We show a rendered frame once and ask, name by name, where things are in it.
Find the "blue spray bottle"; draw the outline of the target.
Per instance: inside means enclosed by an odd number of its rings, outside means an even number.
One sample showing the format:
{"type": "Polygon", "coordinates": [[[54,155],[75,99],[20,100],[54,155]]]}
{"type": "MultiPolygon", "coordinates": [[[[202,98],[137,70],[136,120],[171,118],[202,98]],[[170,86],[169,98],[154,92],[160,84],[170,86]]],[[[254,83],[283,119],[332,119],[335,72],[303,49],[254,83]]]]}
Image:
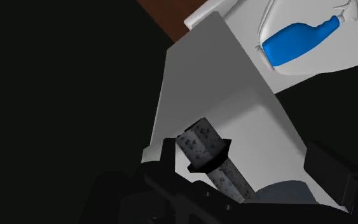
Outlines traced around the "blue spray bottle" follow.
{"type": "Polygon", "coordinates": [[[274,71],[276,67],[297,59],[321,44],[342,23],[358,20],[358,0],[348,0],[337,8],[341,10],[339,15],[333,15],[316,27],[293,23],[260,42],[255,49],[262,61],[274,71]]]}

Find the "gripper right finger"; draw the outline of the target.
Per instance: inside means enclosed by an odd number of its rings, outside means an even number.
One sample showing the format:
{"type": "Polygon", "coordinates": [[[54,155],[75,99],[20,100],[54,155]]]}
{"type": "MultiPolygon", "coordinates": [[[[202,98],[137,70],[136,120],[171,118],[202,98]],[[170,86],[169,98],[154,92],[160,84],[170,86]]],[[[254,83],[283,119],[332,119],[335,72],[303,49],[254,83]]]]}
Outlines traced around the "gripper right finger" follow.
{"type": "Polygon", "coordinates": [[[358,165],[318,141],[306,143],[304,170],[349,214],[358,217],[358,165]]]}

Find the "white toilet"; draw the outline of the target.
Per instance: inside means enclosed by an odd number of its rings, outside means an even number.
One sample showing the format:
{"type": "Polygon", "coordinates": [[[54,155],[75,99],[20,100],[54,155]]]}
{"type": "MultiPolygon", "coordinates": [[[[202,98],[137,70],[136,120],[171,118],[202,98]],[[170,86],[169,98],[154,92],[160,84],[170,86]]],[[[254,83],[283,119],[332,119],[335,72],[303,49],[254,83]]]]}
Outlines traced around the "white toilet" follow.
{"type": "Polygon", "coordinates": [[[346,87],[343,73],[358,66],[358,21],[344,22],[318,47],[275,68],[268,79],[255,47],[296,22],[316,27],[345,0],[218,0],[206,3],[188,19],[190,31],[168,50],[151,141],[142,161],[167,159],[174,174],[204,184],[205,194],[222,194],[236,204],[321,205],[344,214],[304,170],[306,143],[330,145],[332,132],[317,126],[315,137],[301,133],[296,118],[276,97],[308,81],[338,75],[337,97],[346,87]],[[230,139],[228,157],[256,192],[258,200],[238,203],[221,193],[204,173],[190,173],[189,160],[176,137],[205,117],[223,139],[230,139]]]}

